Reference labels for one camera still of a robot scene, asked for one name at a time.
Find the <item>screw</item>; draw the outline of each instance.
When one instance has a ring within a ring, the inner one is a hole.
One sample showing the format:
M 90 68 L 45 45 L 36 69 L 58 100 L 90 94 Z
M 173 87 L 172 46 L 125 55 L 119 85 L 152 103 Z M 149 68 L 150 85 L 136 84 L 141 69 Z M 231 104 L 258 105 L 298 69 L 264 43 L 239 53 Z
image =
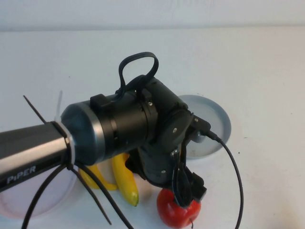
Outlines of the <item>screw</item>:
M 179 150 L 178 149 L 175 149 L 174 151 L 171 152 L 171 156 L 174 156 L 174 154 L 178 153 Z

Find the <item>yellow banana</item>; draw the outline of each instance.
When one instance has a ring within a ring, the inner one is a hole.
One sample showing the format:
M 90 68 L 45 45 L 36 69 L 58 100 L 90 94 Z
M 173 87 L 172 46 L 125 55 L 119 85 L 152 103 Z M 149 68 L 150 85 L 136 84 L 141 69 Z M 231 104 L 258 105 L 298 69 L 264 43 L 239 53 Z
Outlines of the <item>yellow banana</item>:
M 139 203 L 139 192 L 132 172 L 126 168 L 128 154 L 122 153 L 112 158 L 112 169 L 116 183 L 123 197 L 133 206 Z
M 101 175 L 99 168 L 97 167 L 97 165 L 93 165 L 93 166 L 88 166 L 88 169 L 91 170 L 91 172 L 93 172 L 95 174 L 95 176 L 102 182 L 102 184 L 105 186 L 105 188 L 107 190 L 117 190 L 118 186 L 115 184 L 111 184 L 108 183 L 105 178 Z M 81 177 L 85 180 L 85 182 L 87 183 L 87 185 L 91 188 L 94 189 L 99 189 L 99 187 L 97 186 L 97 184 L 94 182 L 94 180 L 91 179 L 90 176 L 88 176 L 84 171 L 82 171 L 81 169 L 79 169 L 79 172 L 81 174 Z

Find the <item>white backdrop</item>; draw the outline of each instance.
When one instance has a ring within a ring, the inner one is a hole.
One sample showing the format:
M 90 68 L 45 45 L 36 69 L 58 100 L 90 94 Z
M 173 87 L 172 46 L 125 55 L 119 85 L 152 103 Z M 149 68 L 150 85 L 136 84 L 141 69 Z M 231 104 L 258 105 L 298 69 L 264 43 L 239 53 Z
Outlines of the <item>white backdrop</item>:
M 305 25 L 304 0 L 1 0 L 0 31 Z
M 62 111 L 92 95 L 112 94 L 121 60 L 150 50 L 160 62 L 156 77 L 174 93 L 203 95 L 228 113 L 228 146 L 244 186 L 240 229 L 305 229 L 304 41 L 304 27 L 0 33 L 0 131 L 41 123 L 22 95 L 52 120 L 60 90 Z M 151 64 L 147 58 L 126 66 L 126 82 Z M 226 152 L 187 165 L 208 189 L 194 228 L 233 229 L 239 193 Z M 168 229 L 156 208 L 160 189 L 139 177 L 136 182 L 136 208 L 111 192 L 122 212 L 136 229 Z M 124 229 L 102 192 L 95 193 L 113 222 L 110 229 Z M 20 226 L 21 220 L 0 216 L 0 229 Z M 29 226 L 54 228 L 108 227 L 77 182 L 62 205 Z

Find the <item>gray plate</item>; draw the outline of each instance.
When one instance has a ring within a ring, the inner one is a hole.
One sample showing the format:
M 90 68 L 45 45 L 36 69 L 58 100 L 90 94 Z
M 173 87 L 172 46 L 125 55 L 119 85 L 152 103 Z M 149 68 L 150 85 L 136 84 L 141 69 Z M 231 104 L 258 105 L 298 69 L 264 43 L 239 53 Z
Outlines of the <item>gray plate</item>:
M 198 95 L 179 96 L 188 106 L 194 115 L 204 119 L 211 124 L 211 130 L 216 133 L 225 143 L 231 134 L 231 122 L 224 109 L 210 99 Z M 200 136 L 201 143 L 191 141 L 187 145 L 187 158 L 200 158 L 210 155 L 222 146 L 207 137 Z

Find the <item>black cable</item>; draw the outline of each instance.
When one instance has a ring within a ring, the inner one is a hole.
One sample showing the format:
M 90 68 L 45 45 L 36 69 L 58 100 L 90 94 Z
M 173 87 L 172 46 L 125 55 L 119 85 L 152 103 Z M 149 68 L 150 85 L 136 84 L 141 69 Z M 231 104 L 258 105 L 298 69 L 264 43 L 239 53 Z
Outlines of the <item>black cable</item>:
M 108 201 L 112 205 L 113 209 L 119 215 L 119 217 L 121 218 L 123 223 L 126 225 L 126 227 L 128 229 L 134 229 L 132 227 L 132 225 L 129 223 L 129 221 L 126 219 L 126 217 L 123 215 L 123 213 L 121 212 L 119 207 L 116 205 L 115 201 L 112 199 L 111 195 L 109 194 L 109 192 L 107 191 L 105 186 L 100 182 L 100 180 L 86 166 L 84 166 L 83 164 L 81 164 L 79 162 L 75 162 L 75 165 L 77 167 L 79 167 L 80 169 L 82 169 L 85 173 L 87 173 L 88 176 L 90 176 L 92 180 L 94 180 L 94 182 L 98 185 L 100 190 L 104 193 L 104 195 L 106 196 L 106 198 L 108 199 Z
M 237 167 L 237 164 L 234 160 L 234 157 L 231 153 L 231 151 L 229 150 L 229 148 L 226 146 L 226 144 L 222 141 L 221 138 L 219 138 L 215 133 L 213 133 L 212 131 L 209 131 L 209 133 L 207 134 L 207 136 L 212 139 L 212 140 L 215 140 L 217 142 L 219 142 L 223 147 L 224 149 L 227 151 L 232 163 L 233 163 L 233 166 L 234 166 L 234 169 L 235 169 L 235 172 L 236 172 L 236 176 L 237 176 L 237 180 L 238 180 L 238 185 L 239 185 L 239 193 L 240 193 L 240 207 L 239 207 L 239 213 L 238 213 L 238 218 L 237 218 L 237 223 L 236 223 L 236 226 L 235 226 L 235 229 L 239 229 L 239 226 L 240 226 L 240 223 L 242 221 L 242 217 L 243 217 L 243 210 L 244 210 L 244 190 L 243 190 L 243 184 L 242 184 L 242 179 L 240 177 L 240 174 L 239 174 L 239 170 L 238 170 L 238 167 Z
M 92 196 L 92 198 L 94 199 L 96 205 L 99 207 L 99 209 L 101 210 L 102 214 L 105 216 L 106 220 L 108 221 L 108 223 L 110 225 L 112 225 L 110 219 L 108 218 L 106 212 L 104 211 L 104 209 L 102 208 L 99 200 L 97 199 L 96 195 L 94 194 L 94 192 L 91 190 L 91 188 L 89 188 L 89 186 L 87 185 L 87 183 L 84 181 L 84 179 L 81 177 L 81 175 L 73 168 L 69 168 L 69 170 L 71 170 L 76 176 L 77 178 L 80 180 L 80 182 L 82 183 L 82 185 L 84 185 L 84 187 L 87 189 L 87 191 L 90 193 L 90 195 Z
M 41 116 L 41 114 L 39 114 L 39 112 L 36 110 L 36 108 L 33 106 L 33 104 L 28 100 L 28 98 L 24 95 L 23 96 L 25 98 L 25 100 L 28 102 L 28 104 L 30 105 L 30 107 L 32 108 L 32 110 L 35 112 L 35 114 L 40 118 L 40 120 L 46 124 L 46 120 L 44 120 L 44 118 Z
M 39 198 L 41 197 L 42 193 L 44 192 L 44 190 L 46 189 L 46 187 L 49 185 L 49 183 L 51 183 L 51 181 L 66 167 L 66 165 L 61 165 L 59 167 L 57 167 L 46 179 L 45 181 L 42 183 L 42 185 L 39 187 L 39 189 L 37 190 L 32 202 L 30 203 L 30 206 L 28 208 L 27 213 L 25 214 L 24 220 L 23 220 L 23 224 L 21 229 L 26 229 L 31 215 L 34 211 L 34 208 L 39 200 Z
M 132 56 L 129 56 L 127 58 L 125 58 L 119 66 L 119 77 L 120 77 L 120 81 L 121 81 L 121 86 L 119 88 L 119 90 L 117 91 L 117 95 L 115 96 L 113 102 L 117 102 L 120 99 L 122 99 L 122 97 L 124 96 L 125 92 L 126 92 L 126 84 L 125 84 L 125 80 L 123 77 L 123 69 L 125 68 L 126 65 L 128 65 L 130 62 L 144 58 L 144 57 L 153 57 L 154 62 L 153 62 L 153 67 L 151 68 L 151 70 L 141 79 L 141 85 L 146 85 L 156 74 L 158 68 L 159 68 L 159 61 L 157 59 L 157 57 L 151 53 L 151 52 L 141 52 Z

